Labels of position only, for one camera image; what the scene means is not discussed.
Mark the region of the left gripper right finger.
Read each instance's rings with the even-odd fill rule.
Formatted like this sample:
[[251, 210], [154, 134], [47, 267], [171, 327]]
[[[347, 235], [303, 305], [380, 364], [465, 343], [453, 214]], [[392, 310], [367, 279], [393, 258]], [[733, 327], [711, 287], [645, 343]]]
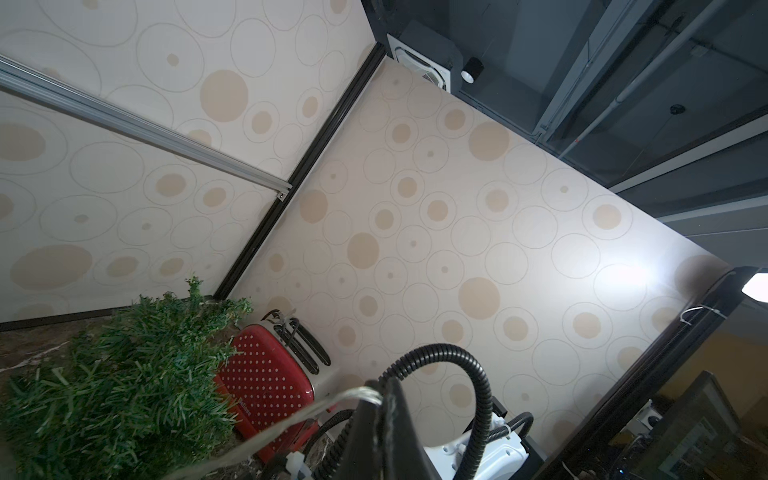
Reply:
[[384, 384], [383, 478], [440, 478], [418, 439], [401, 382], [396, 377]]

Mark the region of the small green christmas tree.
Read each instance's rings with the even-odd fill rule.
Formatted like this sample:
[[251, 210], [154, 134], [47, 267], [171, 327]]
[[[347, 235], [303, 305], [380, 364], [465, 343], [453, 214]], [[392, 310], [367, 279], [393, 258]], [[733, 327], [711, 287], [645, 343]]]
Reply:
[[141, 297], [8, 380], [11, 478], [159, 479], [230, 439], [235, 418], [215, 378], [234, 352], [227, 329], [252, 307], [188, 285], [183, 297]]

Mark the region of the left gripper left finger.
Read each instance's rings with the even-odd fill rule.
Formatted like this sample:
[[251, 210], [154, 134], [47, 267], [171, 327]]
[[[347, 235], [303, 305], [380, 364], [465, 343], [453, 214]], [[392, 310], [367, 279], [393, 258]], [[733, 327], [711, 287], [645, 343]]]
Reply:
[[383, 402], [361, 400], [352, 416], [351, 429], [334, 474], [335, 479], [372, 480], [384, 478], [381, 440]]

